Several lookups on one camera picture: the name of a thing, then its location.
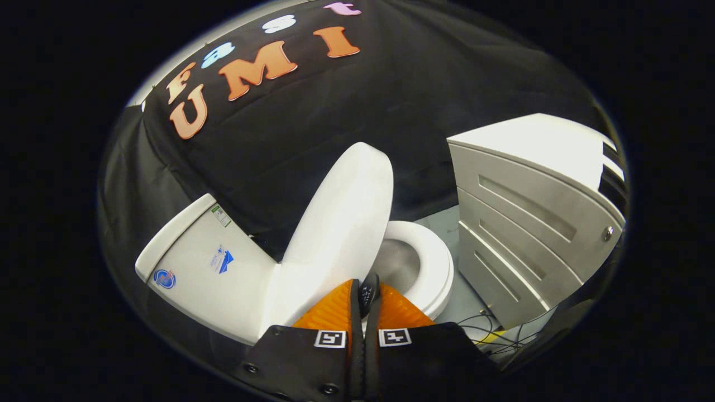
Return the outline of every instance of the cabinet drawer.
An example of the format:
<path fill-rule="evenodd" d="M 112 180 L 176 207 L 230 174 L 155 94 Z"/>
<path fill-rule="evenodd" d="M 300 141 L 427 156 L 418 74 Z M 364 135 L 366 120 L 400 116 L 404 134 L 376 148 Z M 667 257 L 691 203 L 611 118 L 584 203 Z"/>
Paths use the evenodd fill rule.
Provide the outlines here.
<path fill-rule="evenodd" d="M 603 264 L 621 236 L 618 220 L 591 195 L 503 157 L 450 144 L 457 187 L 480 200 L 557 255 L 581 282 Z M 460 201 L 460 211 L 464 208 Z M 470 228 L 478 213 L 460 214 Z M 613 228 L 604 241 L 603 231 Z"/>
<path fill-rule="evenodd" d="M 459 271 L 505 329 L 548 311 L 515 270 L 461 222 L 459 242 Z"/>
<path fill-rule="evenodd" d="M 463 190 L 457 190 L 460 219 L 490 245 L 550 306 L 583 282 L 562 259 L 513 221 Z"/>

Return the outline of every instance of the white toilet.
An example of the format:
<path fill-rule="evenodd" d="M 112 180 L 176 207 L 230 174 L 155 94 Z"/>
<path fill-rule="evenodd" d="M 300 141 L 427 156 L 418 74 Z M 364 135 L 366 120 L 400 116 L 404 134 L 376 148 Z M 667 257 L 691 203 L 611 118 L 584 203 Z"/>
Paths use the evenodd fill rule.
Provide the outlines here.
<path fill-rule="evenodd" d="M 206 194 L 149 241 L 136 272 L 184 314 L 250 345 L 370 270 L 434 318 L 449 299 L 452 257 L 426 227 L 388 224 L 392 197 L 387 155 L 358 142 L 322 181 L 280 263 Z"/>
<path fill-rule="evenodd" d="M 447 245 L 432 230 L 393 220 L 370 272 L 434 320 L 449 302 L 454 262 Z"/>

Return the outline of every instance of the sticker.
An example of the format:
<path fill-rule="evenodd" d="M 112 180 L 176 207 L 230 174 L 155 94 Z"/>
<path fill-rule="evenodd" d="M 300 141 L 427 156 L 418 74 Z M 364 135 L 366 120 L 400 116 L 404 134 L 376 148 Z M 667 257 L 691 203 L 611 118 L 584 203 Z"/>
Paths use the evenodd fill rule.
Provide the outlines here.
<path fill-rule="evenodd" d="M 319 330 L 315 339 L 316 348 L 344 348 L 347 339 L 347 331 L 343 330 Z"/>
<path fill-rule="evenodd" d="M 407 328 L 380 330 L 380 347 L 403 346 L 411 343 L 410 331 Z"/>
<path fill-rule="evenodd" d="M 231 218 L 226 215 L 226 212 L 223 212 L 223 209 L 219 205 L 211 208 L 211 212 L 214 214 L 216 219 L 221 222 L 221 225 L 224 225 L 224 227 L 227 227 L 228 224 L 231 223 Z"/>
<path fill-rule="evenodd" d="M 222 274 L 228 270 L 228 265 L 231 261 L 233 261 L 233 255 L 231 255 L 228 250 L 224 249 L 223 245 L 220 245 L 214 256 L 211 258 L 211 267 L 214 268 L 214 271 Z"/>
<path fill-rule="evenodd" d="M 295 24 L 295 16 L 284 15 L 276 19 L 272 19 L 267 23 L 263 24 L 262 28 L 265 29 L 266 34 L 272 34 L 273 32 L 278 32 L 281 29 L 286 29 Z"/>
<path fill-rule="evenodd" d="M 204 57 L 204 63 L 201 64 L 201 68 L 205 69 L 211 64 L 214 64 L 218 59 L 228 56 L 229 53 L 233 52 L 233 49 L 236 49 L 236 47 L 233 46 L 231 42 L 226 42 L 216 49 L 213 49 Z"/>
<path fill-rule="evenodd" d="M 335 11 L 336 14 L 340 15 L 358 15 L 362 14 L 363 12 L 360 10 L 351 10 L 348 7 L 352 7 L 352 4 L 345 4 L 345 3 L 333 3 L 333 4 L 328 4 L 327 6 L 323 7 L 324 9 L 331 9 Z"/>
<path fill-rule="evenodd" d="M 154 273 L 154 282 L 166 289 L 171 289 L 177 284 L 177 277 L 172 271 L 157 270 Z"/>

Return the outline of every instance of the circular logo sticker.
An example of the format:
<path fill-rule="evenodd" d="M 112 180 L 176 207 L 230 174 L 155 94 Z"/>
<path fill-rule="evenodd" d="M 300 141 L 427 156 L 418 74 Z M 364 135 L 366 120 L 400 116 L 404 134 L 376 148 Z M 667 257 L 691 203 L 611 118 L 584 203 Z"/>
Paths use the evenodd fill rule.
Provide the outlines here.
<path fill-rule="evenodd" d="M 154 273 L 154 282 L 166 289 L 171 289 L 177 284 L 177 279 L 172 271 L 157 270 Z"/>

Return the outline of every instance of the pink letter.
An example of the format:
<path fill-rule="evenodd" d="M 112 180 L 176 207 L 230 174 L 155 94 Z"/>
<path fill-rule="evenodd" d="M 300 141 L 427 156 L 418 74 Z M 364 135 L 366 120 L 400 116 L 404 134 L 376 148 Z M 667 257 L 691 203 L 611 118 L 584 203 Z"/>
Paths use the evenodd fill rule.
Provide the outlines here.
<path fill-rule="evenodd" d="M 333 4 L 328 4 L 327 6 L 323 7 L 324 9 L 332 9 L 335 11 L 336 14 L 340 15 L 358 15 L 361 14 L 362 11 L 360 10 L 351 10 L 348 7 L 352 7 L 352 4 L 344 4 L 344 3 L 333 3 Z"/>

